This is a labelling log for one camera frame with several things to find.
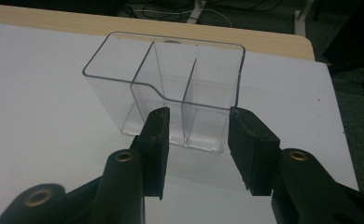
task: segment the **transparent plastic box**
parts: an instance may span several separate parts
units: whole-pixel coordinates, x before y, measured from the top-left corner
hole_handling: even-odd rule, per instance
[[[235,44],[115,32],[83,75],[122,134],[140,134],[149,112],[168,106],[170,144],[221,153],[244,57]]]

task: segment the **white paper sheet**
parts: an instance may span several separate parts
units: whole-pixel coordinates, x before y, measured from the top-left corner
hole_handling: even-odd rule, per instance
[[[101,175],[128,148],[81,71],[103,36],[0,24],[0,214],[24,190],[66,191]],[[322,63],[248,52],[240,107],[281,139],[314,154],[341,184],[357,189],[343,124]],[[146,199],[147,223],[275,223],[270,197],[252,197],[230,153],[171,148],[164,199]]]

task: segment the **cable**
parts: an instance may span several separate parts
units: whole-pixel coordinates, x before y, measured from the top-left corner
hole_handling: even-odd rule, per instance
[[[133,8],[132,7],[129,7],[127,5],[124,5],[124,11],[127,12],[127,14],[130,15],[130,18],[136,18],[136,19],[138,19],[138,17],[136,16],[136,14],[133,11]]]
[[[159,7],[170,8],[173,11],[172,12],[169,12],[169,13],[162,13],[162,14],[164,14],[164,16],[159,16],[159,17],[155,17],[155,16],[148,15],[147,12],[149,12],[149,13],[156,13],[156,11],[147,10],[148,7],[153,6],[153,5],[154,6],[159,6]],[[144,15],[145,17],[150,18],[150,19],[155,19],[155,20],[165,19],[165,18],[170,17],[171,15],[179,15],[179,17],[181,17],[181,13],[180,13],[179,9],[176,8],[173,3],[165,2],[165,1],[164,2],[161,2],[161,3],[158,3],[158,2],[148,3],[147,5],[145,5],[142,8],[142,10],[135,10],[134,12],[137,12],[137,11],[141,12],[142,15]]]
[[[214,12],[214,13],[218,14],[220,17],[222,17],[223,19],[225,19],[229,23],[229,26],[232,27],[231,21],[226,16],[220,14],[219,12],[217,12],[213,9],[198,9],[198,10],[189,10],[189,11],[184,11],[184,12],[162,12],[162,11],[154,11],[154,10],[135,10],[134,12],[141,12],[141,13],[150,12],[150,13],[167,14],[167,15],[183,15],[183,14],[191,13],[193,11]]]
[[[266,9],[254,9],[254,11],[257,11],[257,12],[267,12],[267,11],[270,11],[270,10],[273,10],[275,9],[276,7],[278,7],[279,5],[281,5],[281,3],[283,2],[284,0],[279,0],[274,6],[272,7],[269,7],[269,8],[266,8]]]

